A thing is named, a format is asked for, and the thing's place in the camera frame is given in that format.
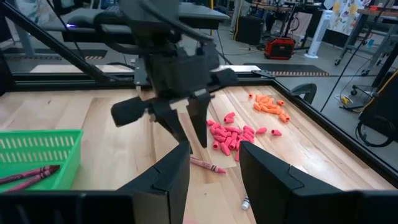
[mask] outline red crayon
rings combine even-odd
[[[230,112],[227,115],[225,115],[225,118],[233,118],[235,117],[235,112]]]
[[[59,165],[45,166],[45,167],[41,167],[41,168],[38,168],[38,169],[22,172],[20,174],[11,175],[11,176],[8,176],[8,177],[5,177],[5,178],[1,178],[0,179],[0,184],[6,184],[6,183],[9,183],[9,182],[12,182],[12,181],[15,181],[15,180],[21,180],[23,178],[32,177],[32,176],[38,175],[38,174],[40,174],[40,173],[42,173],[42,172],[44,172],[46,170],[50,170],[50,169],[54,169],[54,168],[59,169],[60,166]]]
[[[216,131],[214,131],[215,134],[226,137],[226,133],[221,130],[221,129],[216,129]]]
[[[226,137],[223,136],[214,136],[214,139],[218,142],[225,142]]]
[[[247,125],[243,126],[243,130],[249,130],[251,133],[254,134],[254,130]]]
[[[215,122],[212,120],[207,120],[206,124],[207,124],[207,126],[212,126],[213,124],[215,124]]]
[[[191,157],[190,162],[195,164],[195,165],[198,165],[200,167],[203,167],[205,169],[208,169],[208,170],[211,170],[213,172],[219,173],[219,174],[225,174],[226,173],[226,171],[223,168],[217,167],[216,165],[212,165],[212,164],[210,164],[208,162],[205,162],[205,161],[200,161],[199,159],[195,159],[195,158]]]
[[[220,144],[218,143],[218,141],[214,141],[213,142],[213,149],[217,150],[220,147]]]
[[[256,134],[264,134],[264,133],[266,133],[267,132],[267,128],[259,128],[257,131],[256,131]]]
[[[17,190],[24,190],[34,184],[36,184],[37,182],[41,181],[42,179],[51,176],[53,173],[55,173],[57,170],[59,170],[59,166],[58,167],[51,167],[48,170],[34,176],[33,178],[29,179],[28,181],[25,181],[21,184],[18,184],[15,187],[12,187],[4,192],[13,192],[13,191],[17,191]]]
[[[224,122],[225,122],[226,124],[230,124],[230,123],[233,123],[233,122],[234,122],[234,119],[233,119],[233,118],[230,118],[230,117],[225,117],[225,118],[224,118]]]

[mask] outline wooden table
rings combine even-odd
[[[291,122],[253,110],[248,92],[285,100]],[[258,136],[255,145],[303,171],[342,190],[394,189],[375,171],[289,103],[271,86],[230,87],[215,93],[208,119],[222,121],[236,113],[234,126],[248,124],[279,129],[283,136]],[[137,96],[135,90],[91,90],[6,93],[0,98],[0,129],[84,129],[81,166],[72,189],[117,189],[163,158],[177,142],[149,116],[130,125],[115,127],[110,108],[114,103]],[[144,92],[142,97],[152,97]],[[180,122],[192,144],[193,156],[214,163],[227,174],[212,173],[191,165],[185,216],[194,223],[255,223],[251,209],[241,210],[245,196],[239,163],[198,142],[186,110]]]

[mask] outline pink crayon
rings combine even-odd
[[[219,147],[220,147],[219,142],[218,142],[218,141],[214,141],[214,142],[213,142],[213,149],[214,149],[214,150],[217,150]]]
[[[282,135],[282,133],[276,129],[271,130],[271,134],[273,136],[281,136]]]
[[[215,135],[214,139],[218,142],[225,142],[226,137]]]
[[[220,126],[221,126],[221,125],[220,125],[219,123],[214,123],[211,127],[217,129],[217,128],[219,128]]]
[[[15,187],[12,187],[8,190],[5,190],[4,192],[13,192],[13,191],[17,191],[17,190],[24,190],[34,184],[36,184],[37,182],[41,181],[42,179],[51,176],[53,173],[55,173],[57,170],[59,170],[59,166],[58,167],[51,167],[48,170],[41,172],[40,174],[34,176],[33,178],[29,179],[28,181],[25,181],[21,184],[18,184]]]
[[[245,130],[248,130],[248,131],[250,131],[251,133],[254,134],[254,130],[252,128],[250,128],[249,126],[247,126],[247,125],[243,126],[243,131],[245,131]]]
[[[210,163],[205,162],[205,161],[201,161],[199,159],[195,159],[195,158],[191,157],[190,162],[192,164],[198,165],[200,167],[203,167],[205,169],[211,170],[211,171],[219,173],[219,174],[225,174],[226,173],[226,171],[223,168],[217,167],[216,165],[210,164]]]
[[[54,168],[59,169],[60,166],[59,165],[45,166],[45,167],[41,167],[41,168],[38,168],[38,169],[22,172],[20,174],[11,175],[11,176],[8,176],[8,177],[5,177],[5,178],[1,178],[0,179],[0,184],[6,184],[6,183],[9,183],[9,182],[12,182],[12,181],[15,181],[15,180],[21,180],[21,179],[26,178],[26,177],[32,177],[34,175],[39,175],[40,173],[42,173],[42,172],[44,172],[46,170],[50,170],[50,169],[54,169]]]
[[[230,118],[230,117],[226,117],[226,118],[224,118],[224,122],[225,122],[226,124],[231,124],[231,123],[234,122],[234,119],[233,119],[233,118]]]
[[[227,115],[225,115],[225,118],[233,118],[235,117],[235,112],[230,112]]]
[[[256,131],[256,134],[264,134],[264,133],[266,133],[267,132],[267,128],[259,128],[257,131]]]
[[[213,124],[215,124],[215,122],[214,121],[212,121],[212,120],[207,120],[206,121],[206,124],[207,124],[207,126],[212,126]]]
[[[225,142],[223,142],[223,143],[220,144],[220,148],[221,148],[221,150],[223,151],[223,153],[224,153],[226,156],[231,155],[231,151],[229,150],[229,148],[228,148],[228,146],[225,144]]]
[[[231,139],[235,140],[237,138],[238,134],[236,132],[232,133]]]
[[[229,150],[235,150],[235,147],[236,147],[236,139],[233,139],[232,141],[231,141],[231,143],[229,144]]]
[[[223,130],[221,130],[221,129],[216,129],[216,131],[214,131],[214,133],[219,135],[219,136],[226,137],[226,133]]]

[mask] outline green basket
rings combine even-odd
[[[80,141],[83,131],[1,131],[0,178],[48,165],[61,165],[51,176],[27,190],[67,190],[80,165]],[[0,192],[27,179],[0,185]]]

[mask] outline crayon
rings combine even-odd
[[[276,103],[277,103],[279,106],[283,106],[283,105],[285,104],[285,102],[284,102],[283,100],[278,100],[278,101],[276,101]]]
[[[271,130],[271,134],[273,136],[281,136],[282,135],[282,133],[279,130],[276,130],[276,129]]]
[[[13,191],[17,191],[17,190],[24,190],[24,189],[36,184],[37,182],[41,181],[42,179],[51,176],[58,169],[59,169],[59,166],[58,167],[51,167],[48,170],[46,170],[46,171],[34,176],[33,178],[31,178],[31,179],[29,179],[29,180],[27,180],[27,181],[25,181],[25,182],[23,182],[21,184],[18,184],[17,186],[14,186],[14,187],[12,187],[12,188],[4,191],[4,192],[13,192]]]
[[[213,149],[214,149],[214,150],[217,150],[219,147],[220,147],[219,142],[218,142],[218,141],[214,141],[214,142],[213,142]]]
[[[254,134],[254,130],[253,130],[252,128],[250,128],[250,127],[247,126],[247,125],[243,126],[243,131],[246,130],[246,129],[249,130],[251,133]]]
[[[225,142],[222,142],[222,143],[220,144],[220,149],[223,151],[223,153],[224,153],[226,156],[231,155],[231,151],[229,150],[229,148],[228,148],[228,146],[225,144]]]
[[[234,118],[235,117],[235,112],[230,112],[227,115],[225,115],[225,118]]]
[[[206,125],[209,126],[209,127],[212,126],[213,124],[215,124],[215,122],[212,121],[212,120],[207,120],[206,121]]]
[[[214,137],[214,139],[215,139],[216,141],[218,141],[218,142],[225,142],[225,139],[226,139],[226,137],[219,136],[219,135],[215,135],[215,136],[213,136],[213,137]]]
[[[210,163],[205,162],[205,161],[201,161],[199,159],[195,159],[195,158],[191,157],[190,162],[192,164],[198,165],[200,167],[203,167],[205,169],[211,170],[211,171],[219,173],[219,174],[225,174],[226,173],[226,171],[223,168],[217,167],[216,165],[210,164]]]
[[[256,134],[264,134],[264,133],[266,133],[267,132],[267,128],[259,128],[257,131],[256,131]]]
[[[242,208],[243,210],[247,210],[249,207],[250,207],[249,198],[248,198],[248,196],[246,196],[246,197],[243,199],[241,208]]]
[[[43,173],[46,170],[54,169],[54,168],[59,169],[60,166],[59,165],[45,166],[45,167],[41,167],[41,168],[38,168],[38,169],[22,172],[20,174],[11,175],[11,176],[8,176],[8,177],[5,177],[5,178],[0,178],[0,184],[6,184],[6,183],[10,183],[10,182],[15,181],[15,180],[21,180],[23,178],[32,177],[34,175],[39,175],[40,173]]]
[[[217,134],[217,135],[219,135],[219,136],[226,137],[226,133],[225,133],[223,130],[221,130],[221,129],[216,129],[216,130],[214,131],[214,133]]]
[[[230,117],[224,118],[224,123],[226,123],[226,124],[231,124],[233,122],[234,122],[233,118],[230,118]]]

